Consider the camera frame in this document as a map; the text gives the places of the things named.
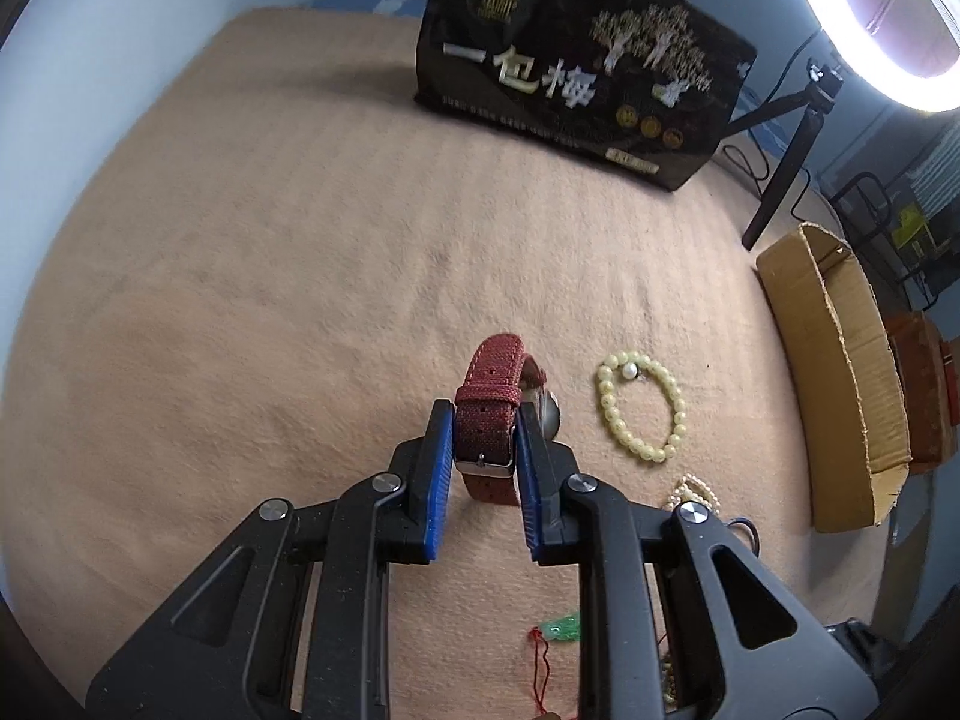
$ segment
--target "carpet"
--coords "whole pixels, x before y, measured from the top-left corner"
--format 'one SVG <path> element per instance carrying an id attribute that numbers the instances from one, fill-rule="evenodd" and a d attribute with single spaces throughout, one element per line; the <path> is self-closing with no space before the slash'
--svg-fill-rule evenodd
<path id="1" fill-rule="evenodd" d="M 412 100 L 419 22 L 259 10 L 227 25 L 117 146 L 37 276 L 0 416 L 0 538 L 27 636 L 77 696 L 268 497 L 384 469 L 511 330 L 549 371 L 582 469 L 659 506 L 685 472 L 755 520 L 827 621 L 869 618 L 885 529 L 810 529 L 790 371 L 740 235 L 757 201 L 709 164 L 675 194 Z M 832 225 L 813 195 L 800 213 Z M 792 226 L 778 215 L 761 250 Z M 637 348 L 688 401 L 662 466 L 615 445 L 594 371 Z M 644 435 L 670 415 L 622 389 Z M 391 599 L 397 718 L 533 716 L 536 622 L 573 568 L 531 564 L 518 509 L 455 478 L 431 567 Z M 574 710 L 575 646 L 548 706 Z"/>

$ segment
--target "ring light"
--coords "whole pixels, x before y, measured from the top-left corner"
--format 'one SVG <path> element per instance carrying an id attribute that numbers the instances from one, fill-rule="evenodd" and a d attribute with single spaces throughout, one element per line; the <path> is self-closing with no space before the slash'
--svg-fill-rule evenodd
<path id="1" fill-rule="evenodd" d="M 960 108 L 960 59 L 937 76 L 914 76 L 886 55 L 870 32 L 858 22 L 847 0 L 808 1 L 844 62 L 875 89 L 897 103 L 931 113 Z M 934 4 L 957 39 L 960 0 L 939 1 Z"/>

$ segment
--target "wall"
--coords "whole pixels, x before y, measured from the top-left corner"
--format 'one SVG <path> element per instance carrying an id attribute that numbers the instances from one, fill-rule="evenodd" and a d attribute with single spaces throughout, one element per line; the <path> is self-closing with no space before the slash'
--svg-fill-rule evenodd
<path id="1" fill-rule="evenodd" d="M 690 0 L 700 9 L 736 30 L 757 47 L 757 64 L 747 84 L 762 98 L 773 88 L 791 53 L 818 26 L 806 0 Z M 806 85 L 806 59 L 829 60 L 829 41 L 820 37 L 797 59 L 781 93 L 798 92 Z M 824 170 L 834 157 L 872 122 L 888 103 L 887 98 L 857 76 L 848 78 L 836 108 L 813 146 L 808 167 Z M 800 114 L 783 117 L 781 123 L 792 133 Z"/>
<path id="2" fill-rule="evenodd" d="M 0 49 L 0 373 L 56 230 L 117 141 L 227 20 L 301 1 L 30 1 Z"/>

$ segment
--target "black product box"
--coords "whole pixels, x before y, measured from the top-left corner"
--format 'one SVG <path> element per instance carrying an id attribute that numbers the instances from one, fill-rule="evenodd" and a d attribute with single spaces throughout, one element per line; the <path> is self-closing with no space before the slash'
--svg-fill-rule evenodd
<path id="1" fill-rule="evenodd" d="M 416 99 L 678 189 L 757 51 L 683 0 L 429 0 Z"/>

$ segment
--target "cardboard box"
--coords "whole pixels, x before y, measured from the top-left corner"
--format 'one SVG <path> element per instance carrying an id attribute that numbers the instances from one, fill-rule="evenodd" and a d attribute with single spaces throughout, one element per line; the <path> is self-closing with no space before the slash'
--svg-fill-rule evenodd
<path id="1" fill-rule="evenodd" d="M 846 242 L 804 223 L 757 257 L 793 371 L 813 525 L 880 525 L 907 477 L 904 394 L 880 311 Z"/>

